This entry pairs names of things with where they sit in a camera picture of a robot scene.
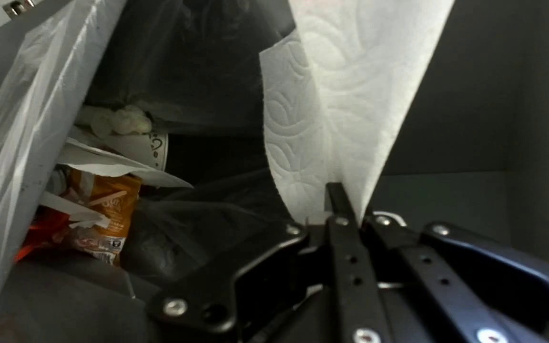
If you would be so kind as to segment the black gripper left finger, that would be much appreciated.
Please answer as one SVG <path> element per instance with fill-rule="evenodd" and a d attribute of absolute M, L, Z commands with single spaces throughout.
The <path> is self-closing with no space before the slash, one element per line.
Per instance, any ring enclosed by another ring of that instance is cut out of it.
<path fill-rule="evenodd" d="M 167 343 L 384 343 L 388 324 L 344 187 L 320 225 L 274 223 L 167 284 L 148 316 Z"/>

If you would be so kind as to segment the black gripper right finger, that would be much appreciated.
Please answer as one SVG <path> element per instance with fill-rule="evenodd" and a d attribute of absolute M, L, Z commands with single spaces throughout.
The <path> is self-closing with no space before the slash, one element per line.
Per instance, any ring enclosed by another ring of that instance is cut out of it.
<path fill-rule="evenodd" d="M 375 265 L 440 324 L 447 343 L 549 343 L 549 263 L 461 227 L 430 221 L 411 230 L 394 213 L 362 223 Z"/>

